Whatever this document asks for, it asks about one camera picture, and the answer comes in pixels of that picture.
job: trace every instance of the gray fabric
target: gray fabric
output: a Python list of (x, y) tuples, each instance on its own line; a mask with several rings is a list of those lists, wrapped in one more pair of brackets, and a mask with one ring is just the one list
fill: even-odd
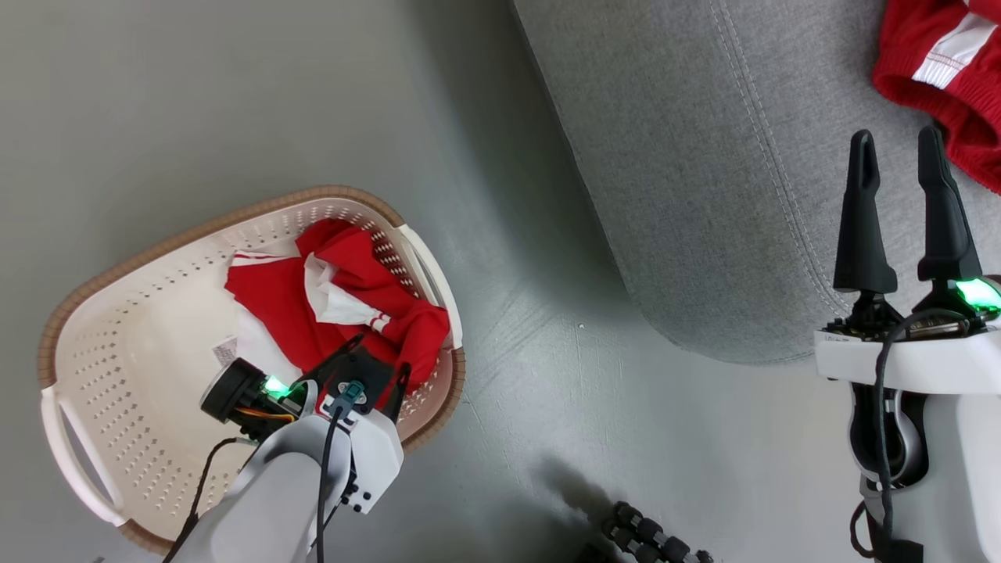
[[(809, 355), (849, 311), (831, 289), (854, 131), (876, 138), (883, 235), (909, 311), (926, 293), (917, 134), (870, 84), (882, 6), (769, 0), (515, 0), (633, 299), (688, 350)], [(955, 171), (986, 271), (1001, 197)]]

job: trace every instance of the red clothing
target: red clothing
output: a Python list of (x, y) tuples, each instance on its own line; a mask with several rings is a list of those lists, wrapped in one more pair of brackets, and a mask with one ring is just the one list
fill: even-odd
[(890, 0), (873, 83), (930, 113), (946, 152), (1001, 193), (1001, 0)]
[[(288, 361), (306, 373), (355, 335), (364, 333), (361, 345), (373, 357), (397, 369), (403, 363), (410, 365), (408, 392), (426, 382), (448, 335), (447, 313), (404, 289), (374, 257), (368, 232), (346, 221), (318, 221), (300, 234), (295, 244), (301, 256), (232, 265), (226, 280), (226, 290), (264, 324)], [(302, 256), (309, 253), (337, 268), (331, 279), (334, 285), (389, 316), (381, 335), (361, 325), (316, 321), (303, 284)]]

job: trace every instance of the basket handle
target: basket handle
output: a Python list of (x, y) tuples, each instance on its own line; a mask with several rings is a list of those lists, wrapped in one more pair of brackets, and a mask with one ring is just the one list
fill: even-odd
[(434, 287), (434, 290), (441, 298), (444, 310), (448, 312), (452, 348), (462, 348), (462, 322), (458, 319), (458, 307), (455, 306), (455, 297), (451, 295), (451, 288), (448, 286), (448, 280), (444, 277), (444, 272), (441, 271), (441, 266), (434, 259), (434, 254), (431, 253), (427, 244), (424, 244), (424, 241), (409, 225), (405, 223), (401, 224), (396, 227), (396, 230), (403, 235), (403, 238), (413, 248), (413, 252), (417, 254), (417, 259), (420, 261), (419, 265), (427, 273), (427, 276), (430, 277), (431, 286)]
[[(66, 427), (63, 424), (63, 410), (55, 396), (55, 386), (42, 390), (42, 426), (45, 427), (45, 437), (49, 441), (49, 448), (56, 459), (56, 464), (62, 472), (63, 477), (69, 483), (70, 488), (76, 496), (83, 501), (83, 504), (90, 509), (98, 518), (116, 527), (125, 524), (126, 518), (121, 514), (121, 509), (116, 507), (111, 501), (98, 490), (94, 483), (87, 476), (80, 460), (76, 458), (73, 446), (69, 442), (66, 434)], [(78, 437), (85, 436), (75, 428), (78, 424), (74, 417), (68, 416), (66, 419), (73, 427), (73, 432)], [(105, 488), (112, 496), (114, 490), (108, 481), (105, 481)]]

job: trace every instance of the wire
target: wire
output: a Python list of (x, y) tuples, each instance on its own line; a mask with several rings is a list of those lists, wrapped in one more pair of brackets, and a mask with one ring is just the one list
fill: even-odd
[(226, 438), (222, 442), (216, 444), (212, 451), (208, 453), (208, 458), (205, 459), (205, 468), (201, 470), (201, 478), (198, 479), (198, 488), (194, 492), (194, 500), (191, 501), (191, 510), (188, 512), (187, 519), (184, 520), (184, 526), (181, 528), (181, 533), (178, 534), (177, 540), (174, 541), (173, 547), (170, 548), (170, 552), (163, 559), (163, 563), (170, 563), (177, 555), (177, 550), (180, 549), (184, 540), (187, 539), (188, 535), (191, 534), (191, 530), (194, 530), (196, 524), (198, 524), (198, 503), (201, 501), (201, 492), (205, 488), (205, 481), (208, 479), (208, 471), (212, 467), (212, 459), (215, 454), (222, 449), (223, 446), (228, 446), (229, 444), (236, 443), (248, 443), (244, 438)]
[(249, 417), (256, 417), (259, 419), (279, 420), (290, 423), (295, 422), (295, 417), (292, 415), (272, 415), (270, 413), (265, 413), (263, 411), (257, 411), (255, 409), (244, 409), (242, 407), (237, 407), (233, 410), (236, 411), (237, 413), (242, 413)]
[(333, 435), (337, 432), (337, 421), (340, 420), (340, 413), (343, 407), (338, 406), (333, 410), (333, 417), (330, 418), (330, 427), (326, 429), (326, 440), (323, 443), (323, 458), (322, 463), (319, 468), (319, 499), (316, 501), (316, 563), (324, 563), (323, 561), (323, 528), (325, 522), (323, 522), (323, 517), (325, 512), (323, 505), (326, 501), (326, 488), (329, 486), (326, 483), (326, 466), (330, 463), (330, 448), (333, 444)]
[(873, 547), (872, 550), (868, 550), (862, 547), (862, 544), (859, 542), (859, 532), (857, 528), (859, 525), (859, 519), (862, 518), (862, 513), (865, 511), (866, 511), (866, 501), (862, 501), (859, 503), (858, 508), (855, 509), (855, 513), (852, 514), (852, 521), (849, 523), (849, 530), (852, 534), (851, 536), (852, 547), (855, 548), (855, 551), (862, 557), (865, 557), (866, 559), (875, 559), (876, 558), (875, 546)]
[[(948, 317), (949, 319), (955, 319), (960, 322), (965, 331), (969, 331), (969, 323), (967, 323), (966, 316), (947, 309), (926, 309), (911, 315), (907, 319), (904, 319), (900, 325), (894, 327), (894, 329), (887, 335), (886, 341), (883, 342), (883, 350), (880, 351), (879, 356), (876, 357), (875, 391), (876, 405), (879, 410), (879, 416), (876, 417), (877, 424), (879, 426), (879, 432), (877, 434), (877, 438), (879, 439), (880, 462), (879, 483), (880, 488), (882, 489), (880, 491), (880, 499), (883, 502), (883, 535), (886, 538), (887, 547), (889, 547), (890, 541), (893, 539), (893, 500), (890, 498), (890, 492), (893, 488), (893, 476), (890, 468), (890, 455), (886, 446), (886, 401), (884, 399), (884, 389), (886, 387), (886, 362), (890, 356), (890, 347), (893, 346), (894, 342), (903, 337), (916, 323), (925, 321), (932, 317)], [(858, 517), (852, 518), (852, 522), (854, 523), (857, 519)]]

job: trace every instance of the clothing tag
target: clothing tag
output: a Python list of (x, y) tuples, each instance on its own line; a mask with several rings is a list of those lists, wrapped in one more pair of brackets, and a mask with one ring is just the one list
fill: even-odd
[(232, 364), (236, 360), (236, 337), (228, 337), (212, 347), (212, 356), (215, 356), (220, 368)]

